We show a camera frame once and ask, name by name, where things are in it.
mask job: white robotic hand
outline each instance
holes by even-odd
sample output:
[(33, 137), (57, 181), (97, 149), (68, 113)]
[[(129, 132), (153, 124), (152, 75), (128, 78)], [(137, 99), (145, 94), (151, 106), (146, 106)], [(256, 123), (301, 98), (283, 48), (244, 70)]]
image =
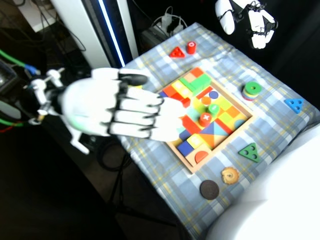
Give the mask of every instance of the white robotic hand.
[(236, 23), (244, 19), (247, 13), (250, 22), (248, 34), (250, 45), (254, 49), (263, 49), (270, 42), (278, 22), (264, 10), (265, 5), (258, 0), (217, 0), (215, 14), (224, 32), (231, 35)]
[(65, 89), (60, 98), (62, 115), (71, 127), (88, 135), (175, 141), (185, 108), (175, 99), (128, 87), (147, 80), (140, 70), (94, 69), (91, 78)]

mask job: plug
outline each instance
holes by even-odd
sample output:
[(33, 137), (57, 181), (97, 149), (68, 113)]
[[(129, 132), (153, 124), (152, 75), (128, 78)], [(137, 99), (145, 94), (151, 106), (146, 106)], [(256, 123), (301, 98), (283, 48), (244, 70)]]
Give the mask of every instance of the plug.
[(173, 34), (177, 34), (178, 32), (182, 31), (184, 29), (184, 26), (179, 23), (178, 26), (173, 30)]
[(161, 17), (161, 28), (166, 32), (167, 28), (171, 24), (171, 22), (172, 22), (172, 15), (169, 13), (165, 13)]

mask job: golden cookie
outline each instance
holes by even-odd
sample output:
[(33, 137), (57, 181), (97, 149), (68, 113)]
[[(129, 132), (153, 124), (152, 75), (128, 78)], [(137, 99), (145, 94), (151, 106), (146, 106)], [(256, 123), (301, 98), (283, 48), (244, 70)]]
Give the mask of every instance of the golden cookie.
[(233, 167), (226, 167), (225, 169), (223, 169), (221, 174), (222, 180), (225, 184), (235, 184), (236, 182), (238, 182), (239, 173)]

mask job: blue checkered tablecloth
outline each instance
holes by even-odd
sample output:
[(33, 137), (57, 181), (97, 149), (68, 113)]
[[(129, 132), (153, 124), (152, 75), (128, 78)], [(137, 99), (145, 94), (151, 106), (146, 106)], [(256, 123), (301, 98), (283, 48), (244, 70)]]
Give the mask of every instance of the blue checkered tablecloth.
[[(176, 46), (186, 52), (184, 48), (189, 41), (197, 44), (194, 55), (186, 54), (185, 58), (175, 59), (169, 57)], [(195, 174), (184, 167), (164, 142), (120, 137), (134, 162), (195, 239), (205, 236), (213, 221), (301, 131), (320, 121), (320, 112), (306, 100), (301, 113), (294, 113), (284, 100), (302, 98), (300, 95), (198, 23), (125, 67), (148, 71), (152, 77), (143, 89), (152, 92), (158, 92), (190, 69), (201, 67), (258, 116), (248, 129)], [(253, 102), (241, 96), (243, 85), (249, 81), (256, 81), (263, 87)], [(257, 145), (261, 158), (259, 163), (238, 154), (239, 150), (252, 142)], [(221, 171), (225, 167), (234, 167), (240, 172), (238, 183), (223, 183)], [(213, 180), (218, 184), (220, 193), (215, 200), (206, 200), (201, 196), (199, 186), (204, 180)]]

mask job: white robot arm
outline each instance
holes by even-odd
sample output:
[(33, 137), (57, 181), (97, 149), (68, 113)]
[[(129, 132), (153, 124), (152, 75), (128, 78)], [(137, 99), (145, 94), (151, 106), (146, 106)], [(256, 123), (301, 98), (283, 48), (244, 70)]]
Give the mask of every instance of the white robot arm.
[(247, 14), (250, 44), (254, 49), (263, 49), (278, 27), (278, 22), (264, 8), (265, 5), (258, 0), (217, 0), (215, 14), (228, 35), (235, 31), (235, 22), (238, 23)]
[(47, 91), (44, 80), (32, 81), (31, 87), (41, 107), (40, 116), (59, 115), (72, 135), (73, 146), (85, 154), (89, 150), (80, 142), (82, 133), (95, 136), (125, 135), (157, 141), (175, 141), (179, 117), (186, 111), (182, 103), (136, 87), (148, 76), (141, 70), (98, 68), (90, 78)]

